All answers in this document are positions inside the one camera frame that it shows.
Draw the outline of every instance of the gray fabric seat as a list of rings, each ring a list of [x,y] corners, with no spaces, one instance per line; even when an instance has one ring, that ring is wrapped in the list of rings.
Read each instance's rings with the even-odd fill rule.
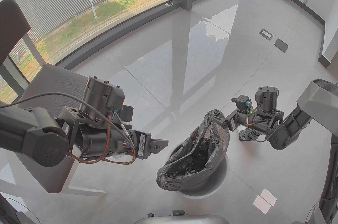
[[[45,64],[29,84],[21,99],[43,92],[65,92],[82,99],[87,78],[69,70]],[[61,95],[46,95],[18,104],[19,108],[42,107],[53,117],[58,117],[63,106],[78,107],[79,103]],[[74,159],[65,159],[54,167],[43,167],[24,154],[16,154],[31,175],[48,193],[61,192],[69,175]]]

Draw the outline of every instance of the tile floor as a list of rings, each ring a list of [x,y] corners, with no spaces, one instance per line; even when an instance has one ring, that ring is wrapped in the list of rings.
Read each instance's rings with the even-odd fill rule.
[[[263,28],[272,40],[259,35]],[[229,178],[204,200],[160,189],[156,172],[207,111],[217,108],[227,116],[237,95],[253,98],[257,87],[275,86],[278,108],[287,115],[312,79],[337,82],[338,58],[327,70],[317,62],[322,31],[289,0],[198,0],[191,11],[153,20],[74,71],[120,85],[125,103],[134,107],[134,128],[168,139],[169,146],[130,166],[79,165],[71,184],[103,189],[105,197],[47,194],[10,152],[0,159],[0,179],[24,189],[11,193],[42,223],[133,224],[148,213],[168,216],[176,209],[218,214],[231,224],[304,222],[322,191],[330,151],[330,133],[315,121],[283,151],[267,142],[240,142],[232,133]],[[274,47],[277,38],[289,45],[286,53]],[[277,200],[262,212],[253,203],[266,190]]]

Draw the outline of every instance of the black baseboard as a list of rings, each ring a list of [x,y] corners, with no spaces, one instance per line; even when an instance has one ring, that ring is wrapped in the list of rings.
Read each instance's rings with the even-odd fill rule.
[[[312,15],[315,19],[318,20],[319,23],[321,23],[324,26],[323,34],[321,37],[321,44],[320,44],[320,51],[319,51],[319,57],[318,61],[319,63],[324,66],[325,68],[328,68],[331,62],[327,60],[327,58],[323,55],[323,44],[324,44],[324,34],[325,34],[325,20],[322,19],[317,13],[315,13],[312,9],[310,9],[308,6],[305,5],[305,3],[301,2],[300,0],[291,0],[292,2],[296,3],[299,7],[307,11],[310,15]]]

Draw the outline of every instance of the crumpled black plastic bag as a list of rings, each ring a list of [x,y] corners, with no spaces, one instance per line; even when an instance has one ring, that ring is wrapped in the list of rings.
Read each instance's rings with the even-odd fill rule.
[[[203,122],[157,172],[156,182],[165,190],[180,191],[206,180],[226,156],[229,129],[223,129],[213,117],[224,118],[217,109],[209,111]]]

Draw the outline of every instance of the barcode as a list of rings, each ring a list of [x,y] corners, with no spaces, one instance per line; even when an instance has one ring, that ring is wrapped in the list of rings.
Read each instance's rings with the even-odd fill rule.
[[[144,142],[146,141],[146,135],[141,134],[140,145],[139,145],[139,156],[143,156]]]

